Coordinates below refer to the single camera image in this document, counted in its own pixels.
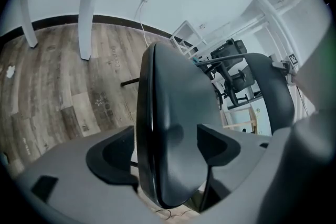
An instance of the laminate flooring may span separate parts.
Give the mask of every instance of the laminate flooring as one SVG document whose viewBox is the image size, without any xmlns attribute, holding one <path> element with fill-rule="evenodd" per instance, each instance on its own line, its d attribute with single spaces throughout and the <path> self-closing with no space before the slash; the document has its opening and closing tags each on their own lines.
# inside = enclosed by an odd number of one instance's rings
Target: laminate flooring
<svg viewBox="0 0 336 224">
<path fill-rule="evenodd" d="M 13 177 L 59 143 L 136 119 L 138 83 L 121 88 L 120 82 L 139 76 L 142 31 L 93 24 L 89 61 L 79 56 L 77 24 L 35 33 L 36 48 L 21 36 L 0 55 L 0 151 Z M 146 38 L 172 46 L 152 33 Z"/>
</svg>

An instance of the black chair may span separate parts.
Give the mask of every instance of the black chair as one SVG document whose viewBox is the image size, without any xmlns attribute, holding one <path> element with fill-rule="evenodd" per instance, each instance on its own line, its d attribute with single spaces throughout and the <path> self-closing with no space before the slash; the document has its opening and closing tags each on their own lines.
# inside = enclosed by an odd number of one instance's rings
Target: black chair
<svg viewBox="0 0 336 224">
<path fill-rule="evenodd" d="M 266 55 L 256 53 L 233 55 L 199 62 L 195 65 L 212 65 L 212 67 L 215 67 L 221 61 L 235 58 L 245 58 L 251 76 L 259 85 L 267 108 L 272 133 L 277 129 L 290 126 L 293 123 L 295 108 L 286 79 L 279 69 L 272 66 L 273 61 Z M 239 106 L 234 87 L 230 84 L 230 87 L 227 87 L 227 89 L 229 89 L 227 94 L 230 99 L 233 100 L 233 104 Z"/>
<path fill-rule="evenodd" d="M 234 41 L 233 39 L 229 39 L 219 48 L 215 49 L 210 53 L 212 59 L 226 57 L 230 55 L 237 54 L 245 54 L 247 53 L 247 49 L 242 40 Z M 241 62 L 242 58 L 226 60 L 218 64 L 216 67 L 216 71 L 220 73 L 223 77 L 225 76 L 226 71 L 229 71 L 234 65 Z"/>
<path fill-rule="evenodd" d="M 177 207 L 207 176 L 197 125 L 222 125 L 210 79 L 177 50 L 152 44 L 142 57 L 136 120 L 141 187 L 157 205 Z"/>
<path fill-rule="evenodd" d="M 234 41 L 233 39 L 229 39 L 219 48 L 211 52 L 212 59 L 217 59 L 220 57 L 227 57 L 238 54 L 247 53 L 247 49 L 242 40 Z M 247 66 L 242 71 L 239 70 L 237 74 L 231 76 L 229 74 L 229 70 L 239 62 L 242 62 L 243 57 L 234 58 L 229 60 L 224 60 L 215 65 L 211 65 L 209 68 L 205 69 L 204 66 L 200 66 L 200 68 L 209 76 L 212 72 L 218 72 L 225 79 L 225 91 L 223 94 L 220 94 L 218 97 L 220 99 L 220 104 L 223 103 L 223 97 L 229 97 L 232 101 L 234 107 L 240 106 L 238 101 L 239 99 L 236 97 L 236 93 L 241 90 L 252 86 L 255 81 L 253 75 L 251 73 L 250 68 Z"/>
<path fill-rule="evenodd" d="M 245 57 L 250 63 L 256 58 L 261 65 L 265 64 L 264 55 L 239 56 Z M 121 83 L 121 86 L 124 86 L 139 82 L 136 139 L 140 185 L 146 195 L 162 208 L 173 208 L 183 204 L 207 178 L 208 182 L 213 184 L 213 180 L 209 178 L 211 176 L 208 172 L 209 167 L 226 165 L 245 152 L 243 148 L 246 144 L 251 148 L 247 152 L 254 151 L 255 157 L 246 155 L 246 160 L 243 162 L 248 165 L 233 171 L 228 177 L 227 175 L 223 177 L 223 180 L 229 182 L 241 182 L 263 153 L 259 145 L 265 139 L 268 140 L 262 136 L 243 133 L 241 140 L 235 142 L 233 138 L 238 134 L 232 134 L 222 128 L 214 88 L 209 77 L 197 67 L 206 65 L 207 62 L 211 64 L 214 60 L 192 63 L 177 50 L 165 44 L 151 44 L 142 57 L 140 77 Z M 281 87 L 280 91 L 287 90 L 289 94 L 280 71 L 274 69 L 270 71 L 270 76 L 273 76 L 273 71 L 281 76 L 279 79 L 284 83 L 285 89 Z M 283 121 L 284 117 L 281 117 L 281 114 L 288 111 L 281 111 L 281 107 L 276 104 L 275 109 L 278 109 L 278 122 L 271 121 L 271 124 L 275 124 L 276 128 L 289 126 L 291 111 L 289 110 L 288 121 Z M 214 128 L 222 135 L 212 139 L 210 134 L 214 134 Z M 208 194 L 209 191 L 211 190 L 207 188 L 205 200 L 211 196 Z M 225 191 L 225 187 L 217 191 L 223 191 L 221 197 L 230 192 Z M 203 202 L 201 209 L 205 208 L 207 205 Z"/>
</svg>

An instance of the chair backrest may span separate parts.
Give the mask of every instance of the chair backrest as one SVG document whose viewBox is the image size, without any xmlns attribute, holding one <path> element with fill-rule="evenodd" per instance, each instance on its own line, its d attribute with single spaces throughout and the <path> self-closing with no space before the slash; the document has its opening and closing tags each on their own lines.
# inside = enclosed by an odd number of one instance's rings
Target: chair backrest
<svg viewBox="0 0 336 224">
<path fill-rule="evenodd" d="M 236 93 L 252 86 L 255 83 L 249 66 L 245 67 L 241 72 L 244 74 L 244 77 L 242 77 L 240 73 L 232 76 L 232 85 Z"/>
<path fill-rule="evenodd" d="M 272 133 L 291 126 L 295 109 L 284 76 L 266 55 L 247 54 L 245 60 L 264 98 Z"/>
<path fill-rule="evenodd" d="M 206 180 L 197 125 L 222 124 L 210 79 L 169 45 L 151 44 L 142 57 L 136 120 L 143 191 L 163 208 L 181 205 Z"/>
<path fill-rule="evenodd" d="M 243 43 L 242 40 L 234 41 L 233 39 L 229 39 L 225 42 L 225 44 L 221 45 L 219 48 L 211 52 L 212 59 L 230 56 L 230 55 L 237 55 L 237 54 L 245 54 L 247 53 L 247 49 Z M 223 62 L 223 65 L 225 66 L 226 70 L 229 71 L 234 65 L 241 62 L 243 59 L 232 59 L 232 60 L 226 60 Z M 217 71 L 221 73 L 220 69 L 222 67 L 219 66 L 217 68 Z"/>
</svg>

